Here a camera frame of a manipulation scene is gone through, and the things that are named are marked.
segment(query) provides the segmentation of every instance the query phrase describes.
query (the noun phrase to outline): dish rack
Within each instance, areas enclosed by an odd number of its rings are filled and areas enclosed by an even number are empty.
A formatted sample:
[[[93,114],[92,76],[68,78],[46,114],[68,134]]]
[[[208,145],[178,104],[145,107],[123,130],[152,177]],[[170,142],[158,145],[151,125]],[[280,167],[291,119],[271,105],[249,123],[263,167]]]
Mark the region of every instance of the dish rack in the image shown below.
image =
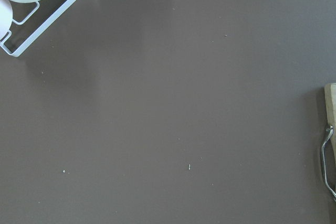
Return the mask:
[[[34,2],[32,10],[29,10],[29,13],[26,14],[21,21],[17,21],[13,18],[10,30],[5,37],[0,40],[0,47],[7,54],[19,57],[75,1],[76,0],[42,0]],[[47,6],[43,11],[44,16],[38,15],[39,11],[41,11],[41,6],[43,5],[42,2],[44,3],[44,6]]]

